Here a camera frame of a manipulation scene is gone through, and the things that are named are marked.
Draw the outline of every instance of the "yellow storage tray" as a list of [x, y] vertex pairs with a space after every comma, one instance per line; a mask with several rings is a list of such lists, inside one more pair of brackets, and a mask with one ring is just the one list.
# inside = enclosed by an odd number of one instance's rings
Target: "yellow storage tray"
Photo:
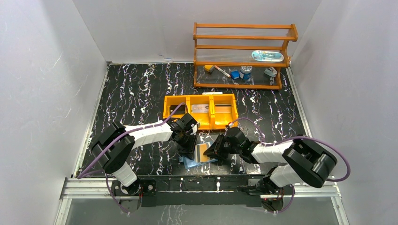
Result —
[[199, 130], [225, 129], [238, 118], [234, 94], [165, 96], [163, 118], [167, 118], [182, 102], [187, 108], [180, 107], [173, 117], [181, 118], [188, 112], [200, 123]]

